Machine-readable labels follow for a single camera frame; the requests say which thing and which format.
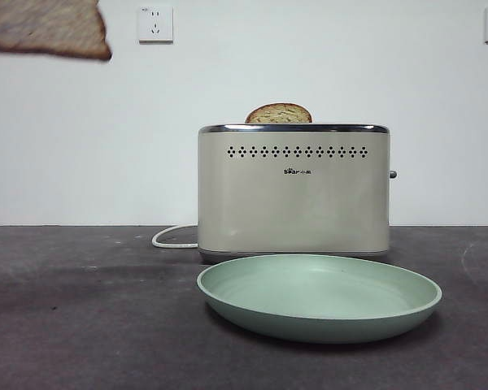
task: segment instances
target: brand logo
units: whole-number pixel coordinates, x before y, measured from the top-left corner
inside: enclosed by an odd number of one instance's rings
[[[310,175],[312,172],[311,170],[307,169],[293,169],[287,168],[284,170],[284,175]]]

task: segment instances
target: green plate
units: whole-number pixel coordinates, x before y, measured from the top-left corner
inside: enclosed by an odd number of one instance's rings
[[[238,258],[201,272],[208,304],[241,327],[311,343],[359,343],[425,321],[441,289],[415,272],[357,258],[277,254]]]

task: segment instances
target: chrome trim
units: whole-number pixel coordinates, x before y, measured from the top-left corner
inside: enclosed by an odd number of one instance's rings
[[[235,123],[205,126],[198,131],[199,134],[206,134],[209,132],[381,132],[389,134],[389,129],[376,124]]]

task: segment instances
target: plate rim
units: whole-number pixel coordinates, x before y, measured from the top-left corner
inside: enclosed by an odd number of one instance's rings
[[[398,312],[397,314],[391,314],[391,315],[379,315],[379,316],[368,316],[368,317],[306,316],[306,315],[292,315],[292,314],[285,314],[285,313],[278,313],[278,312],[275,313],[275,312],[271,312],[271,311],[255,310],[255,309],[251,309],[249,307],[245,307],[242,305],[236,305],[230,301],[227,301],[225,299],[221,299],[220,297],[216,296],[215,294],[212,294],[210,291],[208,291],[207,288],[205,288],[203,286],[203,283],[201,281],[202,278],[204,277],[204,275],[206,273],[208,273],[210,270],[213,270],[216,267],[222,267],[224,264],[227,264],[227,263],[238,262],[238,261],[242,261],[242,260],[246,260],[246,259],[250,259],[250,258],[275,258],[275,257],[279,257],[279,256],[283,256],[283,257],[285,257],[285,256],[288,256],[288,257],[304,256],[304,257],[317,257],[317,258],[345,258],[347,260],[353,260],[353,261],[357,261],[357,262],[366,262],[366,263],[376,264],[376,265],[382,266],[382,267],[392,267],[392,268],[400,269],[400,270],[405,271],[405,272],[409,272],[409,273],[414,274],[417,277],[422,278],[423,280],[427,281],[428,283],[430,283],[434,287],[434,289],[436,291],[436,295],[435,295],[433,300],[426,303],[425,305],[421,305],[421,306],[418,306],[418,307],[416,307],[414,309],[410,309],[410,310],[403,310],[403,311]],[[311,254],[311,253],[307,253],[307,254],[305,254],[305,253],[265,254],[265,255],[258,255],[258,256],[249,256],[249,257],[245,257],[245,258],[235,258],[233,260],[228,260],[226,262],[220,262],[219,264],[215,264],[213,266],[208,267],[207,269],[203,270],[201,273],[198,274],[197,286],[206,296],[208,296],[208,297],[210,297],[210,298],[212,298],[218,302],[224,303],[225,305],[232,306],[232,307],[237,308],[237,309],[247,310],[247,311],[257,313],[257,314],[274,315],[277,317],[285,317],[285,318],[291,318],[291,319],[320,320],[320,321],[329,321],[329,320],[335,320],[335,321],[368,321],[368,320],[376,320],[376,319],[395,319],[398,317],[404,317],[404,316],[407,316],[410,314],[417,314],[417,313],[420,313],[420,312],[425,311],[427,309],[431,309],[434,306],[436,306],[442,299],[442,290],[436,282],[434,282],[430,278],[427,278],[426,276],[424,276],[418,272],[408,270],[407,268],[403,268],[400,266],[393,266],[392,264],[385,264],[384,262],[373,262],[371,260],[364,260],[362,258],[348,258],[346,256],[332,256],[332,255]]]

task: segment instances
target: white wall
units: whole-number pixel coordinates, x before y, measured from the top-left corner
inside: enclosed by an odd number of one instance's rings
[[[0,224],[194,222],[198,129],[276,101],[390,128],[392,224],[488,224],[488,2],[165,3],[173,45],[102,0],[109,63],[0,54]]]

